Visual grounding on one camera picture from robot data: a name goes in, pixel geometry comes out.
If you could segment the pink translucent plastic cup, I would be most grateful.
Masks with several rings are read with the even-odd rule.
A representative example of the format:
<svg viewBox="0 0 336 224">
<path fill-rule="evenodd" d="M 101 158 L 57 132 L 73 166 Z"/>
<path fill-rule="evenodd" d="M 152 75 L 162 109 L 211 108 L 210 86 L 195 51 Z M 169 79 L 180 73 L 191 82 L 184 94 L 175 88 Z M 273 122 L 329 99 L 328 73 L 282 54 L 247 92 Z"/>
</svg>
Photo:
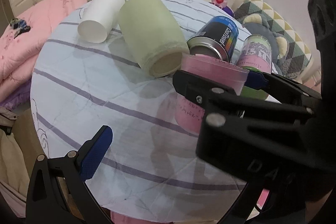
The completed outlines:
<svg viewBox="0 0 336 224">
<path fill-rule="evenodd" d="M 249 71 L 206 55 L 184 54 L 181 69 L 173 76 L 178 93 L 175 120 L 184 130 L 198 134 L 212 88 L 240 95 Z"/>
</svg>

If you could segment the pale green felt cup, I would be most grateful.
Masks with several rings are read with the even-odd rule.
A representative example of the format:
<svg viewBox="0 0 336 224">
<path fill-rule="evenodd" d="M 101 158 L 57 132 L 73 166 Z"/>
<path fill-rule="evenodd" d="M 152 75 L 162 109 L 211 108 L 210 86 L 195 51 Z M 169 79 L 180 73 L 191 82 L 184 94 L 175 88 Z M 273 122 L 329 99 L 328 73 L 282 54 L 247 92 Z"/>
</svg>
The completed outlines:
<svg viewBox="0 0 336 224">
<path fill-rule="evenodd" d="M 189 53 L 178 22 L 161 0 L 126 1 L 118 25 L 135 61 L 153 77 L 174 73 Z"/>
</svg>

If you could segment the white paper cup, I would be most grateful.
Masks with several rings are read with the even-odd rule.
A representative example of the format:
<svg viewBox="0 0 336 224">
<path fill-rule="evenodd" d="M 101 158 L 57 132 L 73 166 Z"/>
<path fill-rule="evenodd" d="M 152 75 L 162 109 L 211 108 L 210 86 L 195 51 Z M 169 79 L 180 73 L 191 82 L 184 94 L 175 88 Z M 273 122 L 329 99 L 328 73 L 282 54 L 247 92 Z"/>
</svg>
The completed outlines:
<svg viewBox="0 0 336 224">
<path fill-rule="evenodd" d="M 77 31 L 83 40 L 102 43 L 117 24 L 120 9 L 126 0 L 92 0 L 85 9 Z"/>
</svg>

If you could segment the triangle patterned pillow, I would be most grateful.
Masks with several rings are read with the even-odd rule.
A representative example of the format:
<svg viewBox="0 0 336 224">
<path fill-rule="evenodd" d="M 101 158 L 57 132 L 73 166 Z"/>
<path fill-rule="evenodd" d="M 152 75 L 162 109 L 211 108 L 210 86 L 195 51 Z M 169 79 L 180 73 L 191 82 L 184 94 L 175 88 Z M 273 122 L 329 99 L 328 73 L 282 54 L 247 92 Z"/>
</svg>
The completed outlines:
<svg viewBox="0 0 336 224">
<path fill-rule="evenodd" d="M 241 24 L 247 15 L 256 13 L 264 15 L 271 30 L 285 36 L 289 50 L 281 70 L 285 77 L 301 83 L 313 65 L 314 59 L 309 47 L 291 25 L 263 0 L 235 0 L 232 10 L 234 18 Z"/>
</svg>

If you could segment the beige jacket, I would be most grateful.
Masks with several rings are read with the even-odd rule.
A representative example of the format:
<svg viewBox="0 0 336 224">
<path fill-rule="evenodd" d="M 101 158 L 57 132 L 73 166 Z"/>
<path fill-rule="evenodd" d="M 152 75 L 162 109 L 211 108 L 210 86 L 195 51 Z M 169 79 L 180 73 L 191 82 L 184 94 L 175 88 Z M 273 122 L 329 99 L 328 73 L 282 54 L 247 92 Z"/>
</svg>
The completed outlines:
<svg viewBox="0 0 336 224">
<path fill-rule="evenodd" d="M 16 114 L 1 108 L 1 203 L 10 214 L 24 219 L 30 178 L 22 150 L 11 132 L 16 120 Z"/>
</svg>

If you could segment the green lid pink can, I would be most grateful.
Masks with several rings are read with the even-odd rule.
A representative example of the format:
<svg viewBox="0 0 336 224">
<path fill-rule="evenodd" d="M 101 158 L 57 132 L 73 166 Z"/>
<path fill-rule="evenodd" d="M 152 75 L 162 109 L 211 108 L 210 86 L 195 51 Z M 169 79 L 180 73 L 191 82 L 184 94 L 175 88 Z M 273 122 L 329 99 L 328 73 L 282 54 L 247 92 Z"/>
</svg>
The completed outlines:
<svg viewBox="0 0 336 224">
<path fill-rule="evenodd" d="M 270 43 L 261 35 L 250 35 L 245 39 L 235 65 L 250 71 L 278 73 L 272 62 Z"/>
</svg>

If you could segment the blue black can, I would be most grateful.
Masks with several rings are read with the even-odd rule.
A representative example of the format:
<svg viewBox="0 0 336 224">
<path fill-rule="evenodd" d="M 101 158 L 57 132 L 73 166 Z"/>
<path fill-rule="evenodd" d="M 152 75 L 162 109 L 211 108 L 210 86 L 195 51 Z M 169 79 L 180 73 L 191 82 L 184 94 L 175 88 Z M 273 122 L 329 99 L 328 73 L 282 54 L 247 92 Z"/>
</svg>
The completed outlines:
<svg viewBox="0 0 336 224">
<path fill-rule="evenodd" d="M 203 54 L 231 62 L 239 36 L 239 29 L 227 16 L 214 16 L 193 37 L 187 45 L 192 55 Z"/>
</svg>

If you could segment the pink blanket under table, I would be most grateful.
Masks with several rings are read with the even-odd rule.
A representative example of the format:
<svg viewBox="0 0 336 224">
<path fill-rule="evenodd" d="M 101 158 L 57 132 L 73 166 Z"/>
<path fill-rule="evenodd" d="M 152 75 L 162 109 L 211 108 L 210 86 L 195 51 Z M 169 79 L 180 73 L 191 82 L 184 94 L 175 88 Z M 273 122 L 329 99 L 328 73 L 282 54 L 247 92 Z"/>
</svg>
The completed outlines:
<svg viewBox="0 0 336 224">
<path fill-rule="evenodd" d="M 113 211 L 110 212 L 110 218 L 115 224 L 144 224 L 148 223 L 148 221 L 144 221 L 141 219 L 131 218 L 122 214 L 115 213 Z"/>
</svg>

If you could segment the grey dinosaur plush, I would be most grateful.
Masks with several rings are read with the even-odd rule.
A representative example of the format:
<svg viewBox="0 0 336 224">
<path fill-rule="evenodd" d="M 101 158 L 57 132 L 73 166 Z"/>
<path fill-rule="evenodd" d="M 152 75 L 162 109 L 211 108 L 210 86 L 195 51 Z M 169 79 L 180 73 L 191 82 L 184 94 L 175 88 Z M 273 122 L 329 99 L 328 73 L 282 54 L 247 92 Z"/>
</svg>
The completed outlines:
<svg viewBox="0 0 336 224">
<path fill-rule="evenodd" d="M 258 13 L 245 16 L 242 25 L 252 35 L 261 35 L 268 40 L 272 50 L 272 63 L 277 73 L 283 76 L 281 66 L 289 50 L 289 43 L 285 36 L 272 31 L 266 17 Z"/>
</svg>

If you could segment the purple pillow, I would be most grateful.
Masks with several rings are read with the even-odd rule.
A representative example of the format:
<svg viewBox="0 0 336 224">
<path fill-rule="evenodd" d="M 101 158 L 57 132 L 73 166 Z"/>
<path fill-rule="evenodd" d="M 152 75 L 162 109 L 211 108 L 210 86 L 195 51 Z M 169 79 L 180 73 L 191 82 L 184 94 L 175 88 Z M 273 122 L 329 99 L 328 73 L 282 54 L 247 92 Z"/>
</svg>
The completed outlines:
<svg viewBox="0 0 336 224">
<path fill-rule="evenodd" d="M 223 8 L 223 11 L 226 12 L 229 16 L 234 17 L 234 12 L 232 11 L 232 9 L 228 6 Z"/>
</svg>

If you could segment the pink folded quilt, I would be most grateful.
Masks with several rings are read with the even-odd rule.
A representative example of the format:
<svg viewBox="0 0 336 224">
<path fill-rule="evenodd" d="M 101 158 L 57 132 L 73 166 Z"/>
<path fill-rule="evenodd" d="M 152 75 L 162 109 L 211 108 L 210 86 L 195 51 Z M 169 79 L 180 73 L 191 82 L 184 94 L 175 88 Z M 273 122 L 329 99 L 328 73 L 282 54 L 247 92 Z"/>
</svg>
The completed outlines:
<svg viewBox="0 0 336 224">
<path fill-rule="evenodd" d="M 59 23 L 87 0 L 42 0 L 18 16 L 30 26 L 16 35 L 8 26 L 1 36 L 1 101 L 5 100 L 33 73 L 39 52 Z"/>
</svg>

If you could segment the dark small toy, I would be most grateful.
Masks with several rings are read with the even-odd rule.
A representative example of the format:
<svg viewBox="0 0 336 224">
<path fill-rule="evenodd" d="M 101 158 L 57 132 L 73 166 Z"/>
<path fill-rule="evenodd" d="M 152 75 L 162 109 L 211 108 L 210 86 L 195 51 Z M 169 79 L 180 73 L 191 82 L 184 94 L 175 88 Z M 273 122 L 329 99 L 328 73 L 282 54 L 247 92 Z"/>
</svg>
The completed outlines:
<svg viewBox="0 0 336 224">
<path fill-rule="evenodd" d="M 15 30 L 14 38 L 17 38 L 19 35 L 29 32 L 31 27 L 27 24 L 24 19 L 13 18 L 10 21 L 10 26 Z"/>
</svg>

